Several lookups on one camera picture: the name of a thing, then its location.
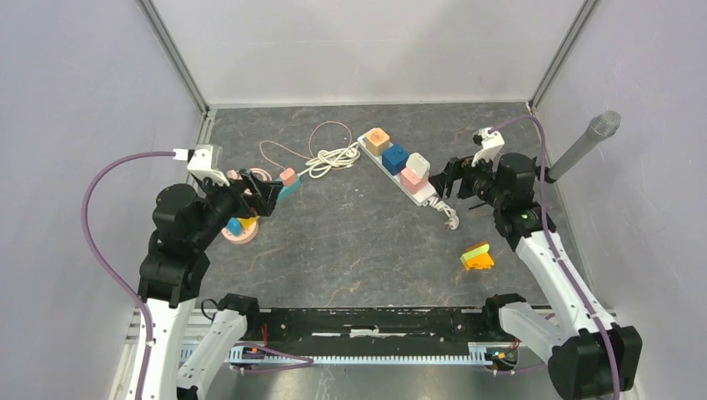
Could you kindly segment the beige dragon cube plug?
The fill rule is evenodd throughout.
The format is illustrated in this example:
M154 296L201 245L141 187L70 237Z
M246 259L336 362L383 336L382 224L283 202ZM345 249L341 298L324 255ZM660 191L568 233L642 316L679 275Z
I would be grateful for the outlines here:
M375 127L365 134L364 144L374 157L380 157L390 147L390 136L381 127Z

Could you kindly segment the pink shape sorter toy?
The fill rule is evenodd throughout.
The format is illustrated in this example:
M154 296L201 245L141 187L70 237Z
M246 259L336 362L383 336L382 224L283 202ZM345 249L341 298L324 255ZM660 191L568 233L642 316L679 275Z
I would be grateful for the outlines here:
M253 241L258 233L259 216L250 218L231 218L222 235L232 244L242 245Z

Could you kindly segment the white cube plug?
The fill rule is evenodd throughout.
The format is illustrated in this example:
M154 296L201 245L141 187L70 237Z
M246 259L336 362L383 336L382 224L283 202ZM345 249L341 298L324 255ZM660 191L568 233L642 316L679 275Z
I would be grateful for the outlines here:
M423 179L429 175L430 163L419 152L409 154L406 168L417 178Z

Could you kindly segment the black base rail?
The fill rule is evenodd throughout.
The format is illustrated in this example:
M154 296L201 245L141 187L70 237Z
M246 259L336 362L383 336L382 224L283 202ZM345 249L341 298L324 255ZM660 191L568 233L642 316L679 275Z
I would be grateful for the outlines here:
M264 308L241 295L199 305L209 320L229 307L246 314L242 342L310 358L462 356L470 343L509 348L515 342L480 307Z

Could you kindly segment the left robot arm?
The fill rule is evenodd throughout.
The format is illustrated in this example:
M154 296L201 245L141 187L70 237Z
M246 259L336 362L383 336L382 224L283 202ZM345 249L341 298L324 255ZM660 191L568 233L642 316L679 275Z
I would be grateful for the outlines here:
M141 314L136 365L130 382L134 399L201 399L230 346L261 331L258 302L228 295L217 327L185 368L178 365L185 331L210 261L208 247L235 218L269 217L284 185L263 181L249 170L233 179L215 171L193 175L196 185L162 190L153 210L155 230L139 267Z

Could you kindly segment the yellow orange toy bricks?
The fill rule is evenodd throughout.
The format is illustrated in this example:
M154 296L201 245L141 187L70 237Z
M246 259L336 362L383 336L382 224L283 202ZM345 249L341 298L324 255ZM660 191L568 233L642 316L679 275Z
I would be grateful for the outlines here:
M460 256L460 262L467 271L490 269L495 262L489 254L489 249L487 241L468 247Z

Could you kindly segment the salmon pink usb charger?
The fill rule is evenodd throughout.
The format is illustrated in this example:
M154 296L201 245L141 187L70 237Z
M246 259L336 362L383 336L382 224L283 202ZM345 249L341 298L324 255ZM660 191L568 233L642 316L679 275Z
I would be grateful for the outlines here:
M279 174L279 180L285 187L292 187L298 183L299 176L292 168L289 167Z

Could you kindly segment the pink cube plug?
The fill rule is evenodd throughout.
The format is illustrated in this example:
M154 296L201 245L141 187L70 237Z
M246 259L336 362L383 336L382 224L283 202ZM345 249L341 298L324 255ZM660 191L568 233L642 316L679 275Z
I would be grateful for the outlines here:
M426 187L429 175L425 173L422 177L417 176L414 171L406 167L400 173L400 182L404 189L414 195Z

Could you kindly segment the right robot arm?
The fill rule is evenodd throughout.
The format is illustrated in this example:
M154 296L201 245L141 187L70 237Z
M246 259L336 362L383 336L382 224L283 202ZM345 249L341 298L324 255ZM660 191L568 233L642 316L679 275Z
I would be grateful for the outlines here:
M506 153L497 163L453 157L429 181L445 197L476 197L493 210L499 235L524 262L554 312L553 322L516 293L494 295L484 305L484 334L512 335L546 365L563 399L610 395L634 387L643 341L635 327L622 327L605 310L567 257L544 202L545 163Z

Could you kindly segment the blue cube plug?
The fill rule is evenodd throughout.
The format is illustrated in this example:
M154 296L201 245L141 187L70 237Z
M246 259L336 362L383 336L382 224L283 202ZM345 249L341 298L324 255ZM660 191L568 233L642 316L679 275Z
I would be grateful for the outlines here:
M396 176L405 169L408 157L409 153L395 143L382 153L381 163L391 176Z

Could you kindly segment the grey microphone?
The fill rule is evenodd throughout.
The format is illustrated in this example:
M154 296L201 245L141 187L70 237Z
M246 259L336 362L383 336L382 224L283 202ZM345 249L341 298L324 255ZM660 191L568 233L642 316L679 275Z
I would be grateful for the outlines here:
M612 110L593 117L585 132L549 168L545 181L547 183L558 181L599 143L613 137L621 123L622 117L620 114Z

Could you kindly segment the teal usb power strip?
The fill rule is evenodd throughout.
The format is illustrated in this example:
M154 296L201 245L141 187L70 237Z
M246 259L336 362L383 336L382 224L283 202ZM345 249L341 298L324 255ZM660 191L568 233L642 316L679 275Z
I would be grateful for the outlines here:
M283 188L278 194L278 202L283 201L287 196L296 192L300 187L301 179L299 176L295 175L294 180L290 184L287 184L286 182L283 184Z

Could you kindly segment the white power strip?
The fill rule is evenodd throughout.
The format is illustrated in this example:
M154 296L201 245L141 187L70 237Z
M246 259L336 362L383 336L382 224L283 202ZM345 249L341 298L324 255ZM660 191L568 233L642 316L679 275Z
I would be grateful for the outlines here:
M434 187L421 178L420 182L411 185L403 176L409 153L399 144L389 142L389 148L375 155L368 149L368 134L364 133L357 138L359 149L366 154L384 174L417 206L428 206L429 200L437 195Z

